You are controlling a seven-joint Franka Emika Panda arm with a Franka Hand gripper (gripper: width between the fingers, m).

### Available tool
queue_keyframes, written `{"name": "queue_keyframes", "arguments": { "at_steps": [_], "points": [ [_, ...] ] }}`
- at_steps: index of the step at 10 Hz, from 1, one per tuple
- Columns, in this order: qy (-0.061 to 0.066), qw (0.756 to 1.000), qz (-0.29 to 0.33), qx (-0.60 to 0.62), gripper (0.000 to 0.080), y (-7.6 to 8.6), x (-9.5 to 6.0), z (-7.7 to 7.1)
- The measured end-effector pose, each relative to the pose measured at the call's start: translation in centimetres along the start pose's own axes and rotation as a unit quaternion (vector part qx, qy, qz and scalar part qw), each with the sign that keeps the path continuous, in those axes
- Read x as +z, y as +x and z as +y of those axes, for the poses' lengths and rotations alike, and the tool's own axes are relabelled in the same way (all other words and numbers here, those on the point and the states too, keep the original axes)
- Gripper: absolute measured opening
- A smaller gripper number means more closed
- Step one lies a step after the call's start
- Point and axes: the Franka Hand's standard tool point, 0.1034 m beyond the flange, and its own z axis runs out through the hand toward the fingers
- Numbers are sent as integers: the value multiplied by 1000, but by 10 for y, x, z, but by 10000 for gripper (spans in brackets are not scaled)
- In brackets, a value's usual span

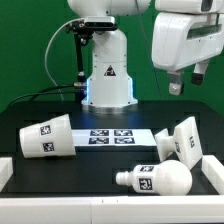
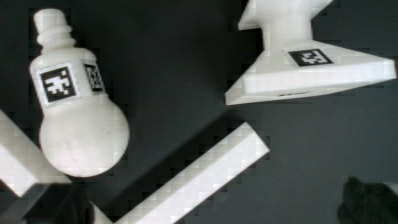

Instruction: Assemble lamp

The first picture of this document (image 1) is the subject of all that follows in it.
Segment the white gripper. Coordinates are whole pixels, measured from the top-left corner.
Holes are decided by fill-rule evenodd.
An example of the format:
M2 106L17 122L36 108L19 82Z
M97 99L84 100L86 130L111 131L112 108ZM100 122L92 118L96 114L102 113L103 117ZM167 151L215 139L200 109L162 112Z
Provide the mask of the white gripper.
M191 82L201 85L209 60L224 48L224 15L190 15L161 12L157 15L152 40L152 61L168 72L169 93L183 92L183 69L195 64Z

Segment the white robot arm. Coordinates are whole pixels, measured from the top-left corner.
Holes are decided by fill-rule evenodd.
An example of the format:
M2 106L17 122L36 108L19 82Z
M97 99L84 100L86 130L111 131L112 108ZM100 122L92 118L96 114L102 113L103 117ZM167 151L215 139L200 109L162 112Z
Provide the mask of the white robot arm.
M209 60L224 49L224 0L67 0L79 19L71 24L76 45L93 41L93 70L87 79L85 110L121 113L138 104L127 73L127 38L117 16L159 11L152 38L152 62L169 74L169 92L183 90L183 69L193 66L192 82L202 84Z

